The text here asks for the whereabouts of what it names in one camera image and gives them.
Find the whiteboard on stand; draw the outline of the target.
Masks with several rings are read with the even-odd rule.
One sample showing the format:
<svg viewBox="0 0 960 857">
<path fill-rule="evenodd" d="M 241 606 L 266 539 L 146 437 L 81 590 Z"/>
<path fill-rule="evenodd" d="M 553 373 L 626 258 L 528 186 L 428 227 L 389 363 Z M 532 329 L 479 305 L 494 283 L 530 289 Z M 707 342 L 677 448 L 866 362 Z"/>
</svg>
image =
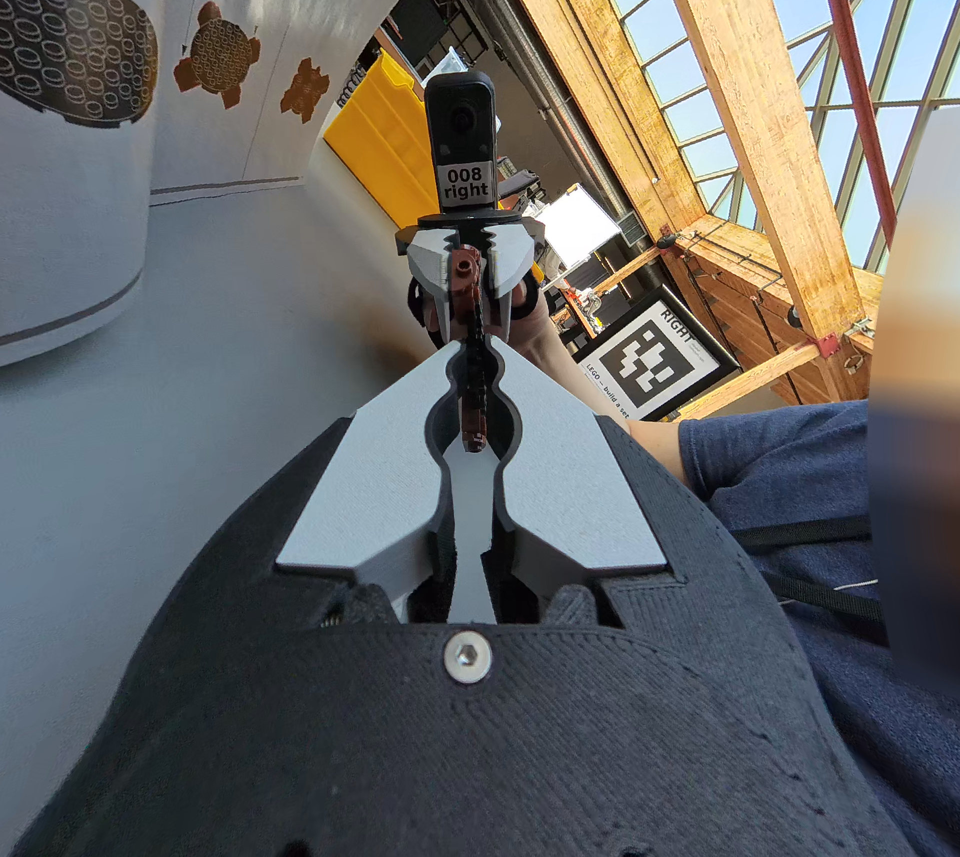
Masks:
<svg viewBox="0 0 960 857">
<path fill-rule="evenodd" d="M 600 247 L 620 235 L 619 225 L 580 184 L 541 209 L 534 219 L 567 271 L 589 261 Z"/>
</svg>

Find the person's blue shirt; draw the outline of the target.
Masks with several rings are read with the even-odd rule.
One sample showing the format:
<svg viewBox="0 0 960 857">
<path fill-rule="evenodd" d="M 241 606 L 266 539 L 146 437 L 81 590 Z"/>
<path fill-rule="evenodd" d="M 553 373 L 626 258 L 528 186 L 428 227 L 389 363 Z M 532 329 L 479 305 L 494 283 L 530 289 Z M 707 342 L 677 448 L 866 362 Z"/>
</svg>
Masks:
<svg viewBox="0 0 960 857">
<path fill-rule="evenodd" d="M 691 490 L 730 533 L 866 515 L 867 402 L 682 421 Z M 788 603 L 834 725 L 918 855 L 959 854 L 958 699 L 903 679 L 880 628 Z"/>
</svg>

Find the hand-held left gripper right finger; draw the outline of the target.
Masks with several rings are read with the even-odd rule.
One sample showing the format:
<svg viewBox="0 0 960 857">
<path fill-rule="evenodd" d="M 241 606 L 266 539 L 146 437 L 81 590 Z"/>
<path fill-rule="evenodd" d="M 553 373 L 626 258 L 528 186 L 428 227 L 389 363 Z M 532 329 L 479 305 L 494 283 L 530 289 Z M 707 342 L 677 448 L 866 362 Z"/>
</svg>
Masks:
<svg viewBox="0 0 960 857">
<path fill-rule="evenodd" d="M 495 618 L 538 619 L 569 585 L 668 572 L 598 416 L 501 338 L 487 338 L 493 477 L 487 589 Z"/>
</svg>

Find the yellow plastic bin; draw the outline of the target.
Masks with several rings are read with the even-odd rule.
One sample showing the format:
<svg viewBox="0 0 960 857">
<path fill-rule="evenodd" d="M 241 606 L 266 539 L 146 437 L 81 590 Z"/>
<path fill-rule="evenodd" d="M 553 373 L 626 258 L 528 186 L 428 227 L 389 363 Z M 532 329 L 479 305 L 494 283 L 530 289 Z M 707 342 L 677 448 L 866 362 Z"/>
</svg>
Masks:
<svg viewBox="0 0 960 857">
<path fill-rule="evenodd" d="M 440 212 L 426 107 L 413 77 L 382 51 L 323 135 L 399 228 Z"/>
</svg>

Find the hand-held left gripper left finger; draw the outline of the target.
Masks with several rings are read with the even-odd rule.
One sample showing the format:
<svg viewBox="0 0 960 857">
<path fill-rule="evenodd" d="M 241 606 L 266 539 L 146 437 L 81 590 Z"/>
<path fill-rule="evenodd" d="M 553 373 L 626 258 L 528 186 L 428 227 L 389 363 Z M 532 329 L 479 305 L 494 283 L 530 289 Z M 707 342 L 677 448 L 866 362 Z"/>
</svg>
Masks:
<svg viewBox="0 0 960 857">
<path fill-rule="evenodd" d="M 365 406 L 336 445 L 276 558 L 282 571 L 376 585 L 396 616 L 454 568 L 446 451 L 460 434 L 451 342 Z"/>
</svg>

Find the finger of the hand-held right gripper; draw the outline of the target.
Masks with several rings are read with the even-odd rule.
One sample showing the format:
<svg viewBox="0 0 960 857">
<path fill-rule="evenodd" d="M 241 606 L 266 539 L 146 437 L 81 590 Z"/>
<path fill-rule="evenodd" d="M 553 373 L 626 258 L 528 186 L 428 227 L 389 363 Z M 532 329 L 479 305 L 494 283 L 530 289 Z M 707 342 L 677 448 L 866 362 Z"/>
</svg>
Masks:
<svg viewBox="0 0 960 857">
<path fill-rule="evenodd" d="M 438 348 L 450 342 L 452 252 L 459 246 L 457 230 L 417 230 L 407 244 L 408 304 Z"/>
<path fill-rule="evenodd" d="M 535 242 L 525 227 L 484 227 L 485 268 L 482 288 L 488 323 L 510 334 L 512 293 L 534 263 Z"/>
</svg>

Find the person's right hand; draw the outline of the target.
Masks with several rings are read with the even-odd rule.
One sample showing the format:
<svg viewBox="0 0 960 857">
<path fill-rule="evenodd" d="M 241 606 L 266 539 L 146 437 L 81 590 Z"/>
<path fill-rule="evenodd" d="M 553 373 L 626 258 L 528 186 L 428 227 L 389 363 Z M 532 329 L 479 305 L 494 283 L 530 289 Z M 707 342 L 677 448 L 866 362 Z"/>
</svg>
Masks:
<svg viewBox="0 0 960 857">
<path fill-rule="evenodd" d="M 526 308 L 529 302 L 528 290 L 526 282 L 520 282 L 511 292 L 508 346 L 571 395 L 590 392 L 593 386 L 563 345 L 537 285 L 532 290 L 535 298 L 532 310 L 523 317 L 516 315 L 516 311 Z"/>
</svg>

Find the black framed marker sign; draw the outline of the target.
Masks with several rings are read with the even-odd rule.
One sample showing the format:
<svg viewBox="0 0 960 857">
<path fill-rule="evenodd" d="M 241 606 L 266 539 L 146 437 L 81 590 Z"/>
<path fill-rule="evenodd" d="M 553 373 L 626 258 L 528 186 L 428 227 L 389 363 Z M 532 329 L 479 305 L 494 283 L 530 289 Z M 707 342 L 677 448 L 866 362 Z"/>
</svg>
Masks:
<svg viewBox="0 0 960 857">
<path fill-rule="evenodd" d="M 659 286 L 573 360 L 626 419 L 660 420 L 740 370 L 669 287 Z"/>
</svg>

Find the grey desk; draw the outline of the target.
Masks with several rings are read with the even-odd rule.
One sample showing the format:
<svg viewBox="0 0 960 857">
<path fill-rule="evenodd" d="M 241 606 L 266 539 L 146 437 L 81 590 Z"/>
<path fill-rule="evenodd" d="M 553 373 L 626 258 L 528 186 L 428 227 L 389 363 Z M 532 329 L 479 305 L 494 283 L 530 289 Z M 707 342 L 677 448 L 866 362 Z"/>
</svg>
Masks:
<svg viewBox="0 0 960 857">
<path fill-rule="evenodd" d="M 2 367 L 2 855 L 198 551 L 434 352 L 394 235 L 318 139 L 302 184 L 151 207 L 126 310 Z"/>
</svg>

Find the round black brick plate model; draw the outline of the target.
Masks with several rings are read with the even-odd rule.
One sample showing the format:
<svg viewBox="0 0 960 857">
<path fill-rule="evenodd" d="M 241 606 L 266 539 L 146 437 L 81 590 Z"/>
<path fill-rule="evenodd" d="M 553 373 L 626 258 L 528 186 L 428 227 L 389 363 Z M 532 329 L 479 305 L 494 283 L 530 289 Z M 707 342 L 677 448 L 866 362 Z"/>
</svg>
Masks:
<svg viewBox="0 0 960 857">
<path fill-rule="evenodd" d="M 449 297 L 452 322 L 463 330 L 454 368 L 462 446 L 467 453 L 479 453 L 488 442 L 487 346 L 481 253 L 472 245 L 451 251 Z"/>
</svg>

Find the white building instruction booklet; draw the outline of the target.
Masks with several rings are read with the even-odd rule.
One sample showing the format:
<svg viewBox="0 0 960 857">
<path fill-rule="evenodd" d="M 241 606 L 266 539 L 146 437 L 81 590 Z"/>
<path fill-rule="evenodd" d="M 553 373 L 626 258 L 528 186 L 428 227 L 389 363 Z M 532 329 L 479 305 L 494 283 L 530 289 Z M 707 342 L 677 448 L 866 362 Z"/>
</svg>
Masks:
<svg viewBox="0 0 960 857">
<path fill-rule="evenodd" d="M 300 182 L 398 0 L 1 0 L 1 361 L 115 319 L 149 208 Z"/>
</svg>

